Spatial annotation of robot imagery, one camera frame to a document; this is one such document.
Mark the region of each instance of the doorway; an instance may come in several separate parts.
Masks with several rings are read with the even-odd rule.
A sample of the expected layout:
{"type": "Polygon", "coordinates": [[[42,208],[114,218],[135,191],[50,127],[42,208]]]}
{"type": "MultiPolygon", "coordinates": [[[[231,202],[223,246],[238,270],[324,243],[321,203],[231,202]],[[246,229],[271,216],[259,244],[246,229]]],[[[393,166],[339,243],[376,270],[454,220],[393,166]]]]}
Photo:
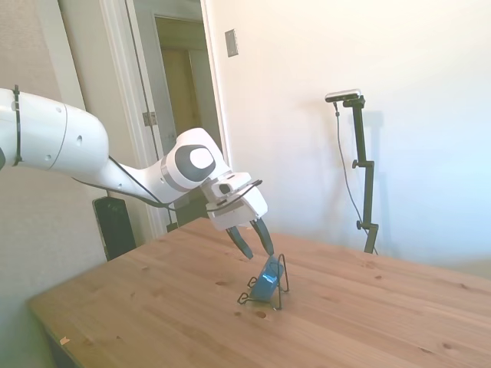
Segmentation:
{"type": "MultiPolygon", "coordinates": [[[[172,110],[172,120],[162,123],[172,124],[175,136],[202,127],[222,149],[203,23],[158,16],[155,22],[172,110]]],[[[169,129],[167,125],[160,131],[169,129]]],[[[172,148],[166,141],[168,136],[161,137],[166,152],[172,148]]],[[[200,189],[191,191],[175,205],[179,225],[207,217],[206,199],[200,189]]]]}

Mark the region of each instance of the white wall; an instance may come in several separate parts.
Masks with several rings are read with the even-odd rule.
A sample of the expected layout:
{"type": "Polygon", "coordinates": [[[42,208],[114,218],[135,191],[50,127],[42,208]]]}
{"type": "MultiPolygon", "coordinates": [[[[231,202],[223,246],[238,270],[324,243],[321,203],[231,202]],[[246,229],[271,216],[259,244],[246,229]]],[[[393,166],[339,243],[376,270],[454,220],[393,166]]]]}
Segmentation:
{"type": "MultiPolygon", "coordinates": [[[[274,231],[363,249],[327,92],[361,88],[381,254],[491,258],[491,3],[205,0],[235,170],[264,179],[274,231]],[[239,56],[224,32],[236,28],[239,56]]],[[[348,166],[350,111],[341,111],[348,166]]],[[[363,170],[349,169],[359,206],[363,170]]]]}
{"type": "MultiPolygon", "coordinates": [[[[56,0],[3,2],[0,87],[84,108],[56,0]]],[[[26,300],[105,261],[92,208],[104,192],[55,173],[0,172],[0,366],[51,367],[26,300]]]]}
{"type": "Polygon", "coordinates": [[[176,142],[176,130],[169,90],[163,69],[159,38],[155,29],[155,15],[169,18],[202,20],[199,2],[187,0],[133,0],[137,13],[145,62],[150,77],[153,103],[159,124],[162,147],[167,154],[176,142]]]}

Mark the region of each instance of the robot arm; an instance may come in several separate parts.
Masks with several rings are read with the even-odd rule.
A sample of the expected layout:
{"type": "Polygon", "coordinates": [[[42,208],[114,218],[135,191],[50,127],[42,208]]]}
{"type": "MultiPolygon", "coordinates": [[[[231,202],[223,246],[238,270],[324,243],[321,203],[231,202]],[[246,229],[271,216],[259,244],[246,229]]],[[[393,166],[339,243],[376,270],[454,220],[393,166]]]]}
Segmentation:
{"type": "Polygon", "coordinates": [[[79,182],[167,207],[200,187],[214,226],[226,230],[248,258],[236,226],[251,222],[265,250],[273,247],[261,217],[268,206],[248,173],[233,173],[211,136],[201,129],[177,138],[169,154],[146,169],[121,165],[109,156],[102,123],[86,111],[16,90],[0,89],[0,170],[26,166],[55,171],[79,182]]]}

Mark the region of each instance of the wooden table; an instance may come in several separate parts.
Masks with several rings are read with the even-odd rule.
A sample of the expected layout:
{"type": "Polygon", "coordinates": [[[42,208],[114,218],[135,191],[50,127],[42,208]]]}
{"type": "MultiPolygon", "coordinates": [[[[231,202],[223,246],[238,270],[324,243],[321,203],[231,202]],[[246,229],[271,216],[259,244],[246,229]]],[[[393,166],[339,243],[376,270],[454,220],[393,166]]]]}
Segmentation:
{"type": "Polygon", "coordinates": [[[491,367],[491,281],[284,235],[284,309],[239,305],[248,261],[201,219],[35,297],[79,366],[491,367]]]}

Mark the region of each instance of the black cable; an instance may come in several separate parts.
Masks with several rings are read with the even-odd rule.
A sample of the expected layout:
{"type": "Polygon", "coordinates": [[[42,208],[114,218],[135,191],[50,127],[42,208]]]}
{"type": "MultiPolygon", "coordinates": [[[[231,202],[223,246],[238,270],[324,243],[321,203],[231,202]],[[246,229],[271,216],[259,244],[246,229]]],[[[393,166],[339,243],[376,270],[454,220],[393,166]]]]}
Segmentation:
{"type": "Polygon", "coordinates": [[[150,190],[148,190],[141,182],[139,182],[138,180],[136,180],[135,177],[132,176],[128,171],[126,171],[126,169],[123,168],[122,165],[118,161],[116,161],[115,159],[113,159],[111,156],[109,156],[109,159],[114,163],[114,165],[116,165],[121,171],[123,171],[123,173],[125,173],[128,177],[130,177],[131,180],[133,180],[137,185],[139,185],[141,189],[143,189],[145,192],[147,192],[149,194],[149,196],[151,196],[153,199],[155,199],[155,201],[159,205],[162,205],[162,207],[164,207],[165,209],[167,209],[169,211],[176,212],[175,209],[172,209],[167,204],[162,203],[150,190]]]}
{"type": "MultiPolygon", "coordinates": [[[[360,220],[360,223],[363,222],[361,219],[360,211],[358,211],[358,207],[356,206],[356,203],[354,202],[353,195],[351,194],[351,189],[350,185],[348,183],[348,174],[346,173],[346,165],[344,164],[344,156],[343,156],[343,149],[341,148],[341,140],[339,138],[339,111],[338,111],[338,104],[334,102],[334,108],[336,109],[336,120],[338,123],[338,147],[339,147],[339,156],[341,156],[341,162],[343,163],[343,173],[344,173],[344,182],[346,183],[346,189],[348,190],[348,194],[350,196],[351,203],[353,204],[354,209],[356,210],[356,213],[358,215],[358,219],[360,220]]],[[[363,228],[363,231],[365,234],[368,236],[368,232],[365,228],[363,228]]],[[[378,255],[378,251],[374,246],[374,252],[376,255],[378,255]]]]}
{"type": "Polygon", "coordinates": [[[229,207],[230,205],[233,205],[235,202],[237,202],[239,199],[241,199],[243,196],[245,196],[253,188],[255,188],[256,186],[260,186],[261,184],[262,184],[262,180],[256,180],[255,182],[253,182],[251,184],[251,187],[249,189],[247,189],[243,194],[241,194],[240,196],[235,198],[233,201],[228,202],[226,205],[222,205],[222,206],[218,207],[217,209],[207,209],[206,211],[207,212],[215,212],[215,211],[220,211],[222,209],[226,209],[227,207],[229,207]]]}

